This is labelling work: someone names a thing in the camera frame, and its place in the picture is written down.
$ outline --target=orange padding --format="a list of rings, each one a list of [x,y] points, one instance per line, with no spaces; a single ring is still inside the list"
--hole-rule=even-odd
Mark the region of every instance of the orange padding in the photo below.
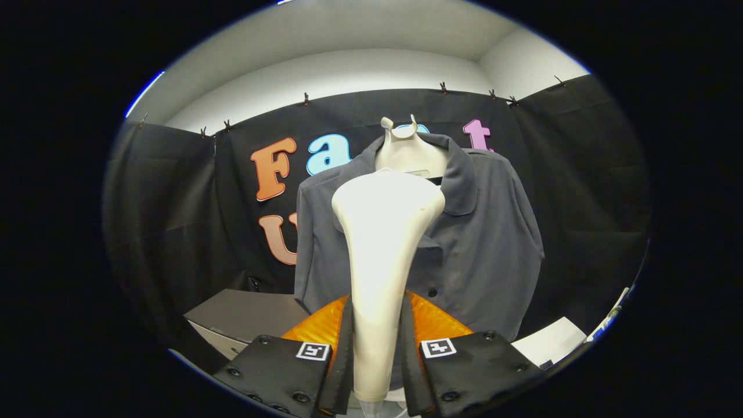
[[[416,347],[420,347],[421,341],[425,340],[461,337],[473,333],[454,317],[439,309],[438,306],[411,291],[406,292],[410,295],[410,304],[412,305]]]
[[[424,340],[454,338],[473,333],[469,328],[454,319],[451,315],[439,309],[433,303],[430,303],[411,291],[406,292],[410,296],[410,302],[412,305],[416,347],[419,347],[421,341]],[[330,367],[333,367],[335,353],[338,348],[340,320],[343,315],[343,307],[347,300],[348,295],[328,303],[321,310],[315,312],[309,318],[290,329],[282,336],[282,338],[294,341],[330,344],[330,346],[333,347],[333,356],[330,360]]]
[[[338,334],[340,334],[340,319],[348,295],[325,305],[321,310],[310,315],[309,318],[287,331],[282,338],[287,340],[330,344],[333,347],[333,356],[330,358],[330,367],[335,361],[335,352],[338,349]]]

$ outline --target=white wall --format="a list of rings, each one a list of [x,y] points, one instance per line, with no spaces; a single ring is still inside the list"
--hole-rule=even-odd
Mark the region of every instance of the white wall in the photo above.
[[[355,91],[447,89],[521,99],[589,74],[547,40],[518,28],[477,63],[400,49],[363,49],[314,54],[269,65],[210,91],[182,109],[166,126],[211,135],[224,120],[238,123],[283,106]]]
[[[522,99],[562,81],[589,74],[577,61],[546,39],[518,28],[478,62],[496,96]]]
[[[355,91],[447,89],[488,94],[493,84],[476,63],[420,51],[363,49],[314,54],[270,65],[197,99],[165,123],[211,135],[224,120],[238,123],[304,100]]]

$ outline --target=white mannequin torso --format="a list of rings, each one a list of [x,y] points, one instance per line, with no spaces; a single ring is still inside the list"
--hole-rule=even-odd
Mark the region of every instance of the white mannequin torso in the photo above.
[[[410,126],[393,129],[392,121],[382,118],[384,144],[374,157],[374,166],[377,170],[388,167],[424,179],[443,177],[449,161],[448,152],[422,140],[416,132],[415,117],[410,115],[410,119]]]

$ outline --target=black bolt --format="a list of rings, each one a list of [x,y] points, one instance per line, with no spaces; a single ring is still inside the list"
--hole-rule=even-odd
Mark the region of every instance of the black bolt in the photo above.
[[[445,402],[451,402],[459,399],[459,392],[446,392],[442,397]]]
[[[281,406],[281,405],[271,405],[271,407],[272,407],[273,409],[277,410],[277,411],[281,411],[281,412],[283,412],[284,414],[289,414],[289,410],[288,410],[287,408],[284,408],[284,407],[283,407],[283,406]]]
[[[295,401],[302,403],[302,404],[310,402],[310,397],[304,393],[295,393],[293,398]]]

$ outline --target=white paper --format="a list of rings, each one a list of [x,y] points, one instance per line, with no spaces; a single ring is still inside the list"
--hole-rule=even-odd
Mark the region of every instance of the white paper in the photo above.
[[[585,334],[564,316],[540,331],[511,343],[529,361],[557,363],[585,341]]]

